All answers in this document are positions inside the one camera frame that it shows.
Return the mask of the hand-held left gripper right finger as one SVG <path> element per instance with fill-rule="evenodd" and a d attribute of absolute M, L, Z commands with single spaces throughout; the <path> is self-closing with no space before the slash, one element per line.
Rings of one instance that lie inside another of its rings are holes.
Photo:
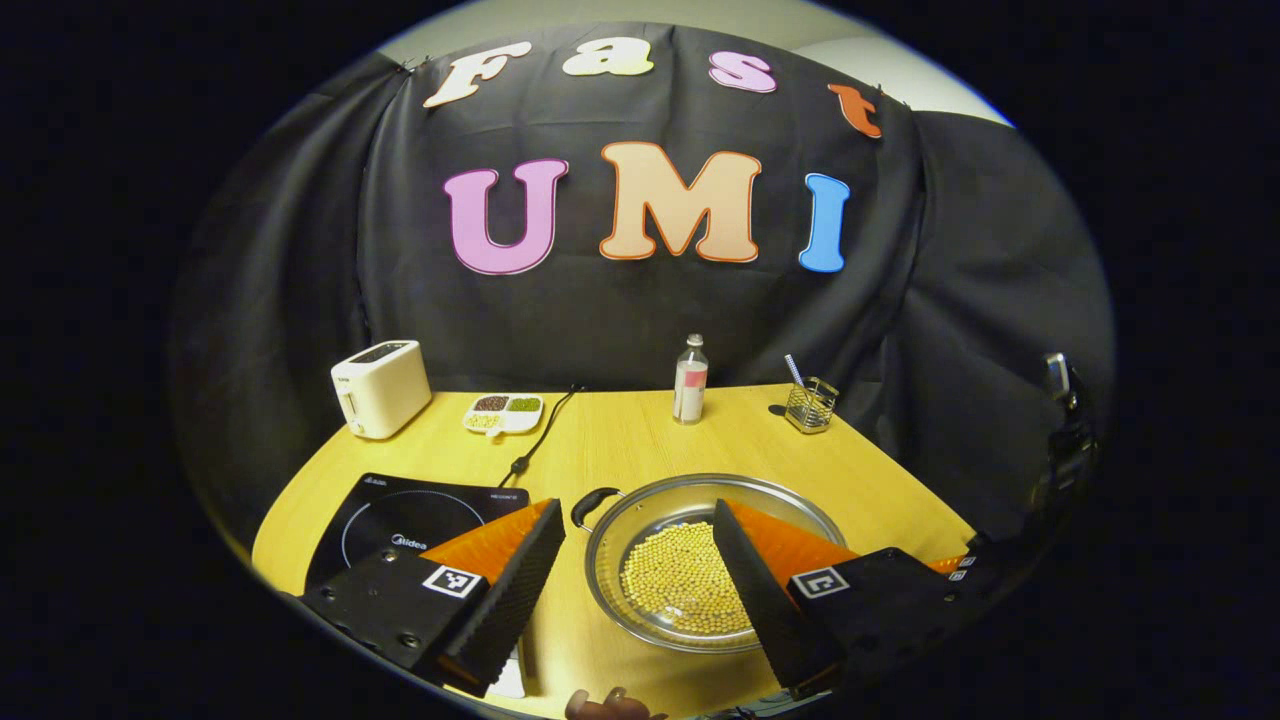
<path fill-rule="evenodd" d="M 977 615 L 975 583 L 948 583 L 899 548 L 858 556 L 723 498 L 713 537 L 774 678 L 797 700 L 870 685 Z"/>

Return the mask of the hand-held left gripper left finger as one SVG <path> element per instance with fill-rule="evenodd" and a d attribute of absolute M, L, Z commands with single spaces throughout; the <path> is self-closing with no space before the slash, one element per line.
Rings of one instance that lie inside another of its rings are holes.
<path fill-rule="evenodd" d="M 484 697 L 529 625 L 564 537 L 562 503 L 547 498 L 431 550 L 380 548 L 300 601 L 392 665 Z"/>

